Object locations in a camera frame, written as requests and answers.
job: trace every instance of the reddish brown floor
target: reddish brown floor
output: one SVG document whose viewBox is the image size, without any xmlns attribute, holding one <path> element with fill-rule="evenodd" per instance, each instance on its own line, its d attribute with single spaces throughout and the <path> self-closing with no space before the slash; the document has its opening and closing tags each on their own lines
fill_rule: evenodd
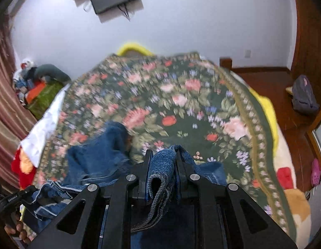
<svg viewBox="0 0 321 249">
<path fill-rule="evenodd" d="M 297 187 L 303 192 L 311 189 L 311 163 L 314 154 L 305 132 L 314 118 L 300 115 L 292 109 L 291 97 L 285 88 L 293 81 L 287 72 L 259 72 L 239 74 L 256 92 L 268 97 L 274 105 L 279 126 L 292 156 Z"/>
</svg>

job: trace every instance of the silver bolt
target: silver bolt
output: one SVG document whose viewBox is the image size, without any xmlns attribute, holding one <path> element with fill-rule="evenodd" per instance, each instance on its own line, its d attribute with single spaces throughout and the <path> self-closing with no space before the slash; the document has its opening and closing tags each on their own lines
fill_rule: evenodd
<svg viewBox="0 0 321 249">
<path fill-rule="evenodd" d="M 97 189 L 97 185 L 96 184 L 88 185 L 88 191 L 92 192 L 92 191 L 95 191 L 96 189 Z"/>
<path fill-rule="evenodd" d="M 190 178 L 193 180 L 193 181 L 198 181 L 200 179 L 200 175 L 198 174 L 192 174 L 190 175 Z"/>
<path fill-rule="evenodd" d="M 229 189 L 231 191 L 237 191 L 239 186 L 237 184 L 229 184 Z"/>
<path fill-rule="evenodd" d="M 134 174 L 129 174 L 126 176 L 126 180 L 128 181 L 134 181 L 136 179 L 136 176 Z"/>
</svg>

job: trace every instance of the yellow curved object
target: yellow curved object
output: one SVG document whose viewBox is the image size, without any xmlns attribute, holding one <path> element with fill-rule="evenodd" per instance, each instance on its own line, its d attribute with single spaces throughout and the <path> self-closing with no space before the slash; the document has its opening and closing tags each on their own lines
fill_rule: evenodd
<svg viewBox="0 0 321 249">
<path fill-rule="evenodd" d="M 273 108 L 273 105 L 269 98 L 259 95 L 250 87 L 249 87 L 249 91 L 262 106 L 266 119 L 268 120 L 270 129 L 271 129 L 272 139 L 273 139 L 272 153 L 274 157 L 276 155 L 278 142 L 279 142 L 279 136 L 278 136 L 278 130 L 277 130 L 277 117 L 276 117 L 275 109 Z"/>
<path fill-rule="evenodd" d="M 148 51 L 146 48 L 140 46 L 137 43 L 126 43 L 118 50 L 117 55 L 124 56 L 128 51 L 136 51 L 138 53 L 141 53 L 143 56 L 154 55 L 151 51 Z"/>
</svg>

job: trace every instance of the pink slipper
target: pink slipper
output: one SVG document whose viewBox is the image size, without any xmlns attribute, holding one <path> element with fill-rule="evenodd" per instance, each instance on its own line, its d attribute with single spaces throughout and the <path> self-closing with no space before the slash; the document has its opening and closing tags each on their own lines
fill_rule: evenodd
<svg viewBox="0 0 321 249">
<path fill-rule="evenodd" d="M 319 185 L 320 177 L 321 177 L 321 167 L 319 166 L 319 161 L 315 158 L 314 161 L 312 162 L 311 178 L 310 178 L 310 183 L 313 187 Z"/>
</svg>

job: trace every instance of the green floral blanket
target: green floral blanket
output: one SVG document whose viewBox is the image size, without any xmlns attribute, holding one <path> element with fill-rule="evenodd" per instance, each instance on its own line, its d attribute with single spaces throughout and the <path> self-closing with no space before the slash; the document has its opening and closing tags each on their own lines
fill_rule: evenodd
<svg viewBox="0 0 321 249">
<path fill-rule="evenodd" d="M 220 161 L 227 182 L 239 184 L 295 240 L 289 205 L 273 168 L 273 141 L 263 110 L 228 70 L 197 53 L 174 57 L 110 56 L 73 82 L 35 183 L 63 180 L 65 154 L 100 134 L 107 120 L 133 136 L 131 157 L 182 145 L 197 164 Z"/>
</svg>

